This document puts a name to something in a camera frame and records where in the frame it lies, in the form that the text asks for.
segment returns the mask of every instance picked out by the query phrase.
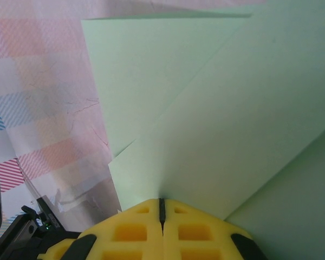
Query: light green paper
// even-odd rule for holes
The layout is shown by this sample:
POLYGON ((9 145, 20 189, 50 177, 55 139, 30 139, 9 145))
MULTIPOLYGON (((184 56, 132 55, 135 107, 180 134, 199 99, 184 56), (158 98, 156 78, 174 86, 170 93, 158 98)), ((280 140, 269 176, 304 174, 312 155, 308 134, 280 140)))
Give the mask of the light green paper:
POLYGON ((82 21, 114 156, 161 116, 253 10, 82 21))
POLYGON ((110 163, 123 210, 165 197, 225 218, 325 130, 322 2, 269 1, 110 163))

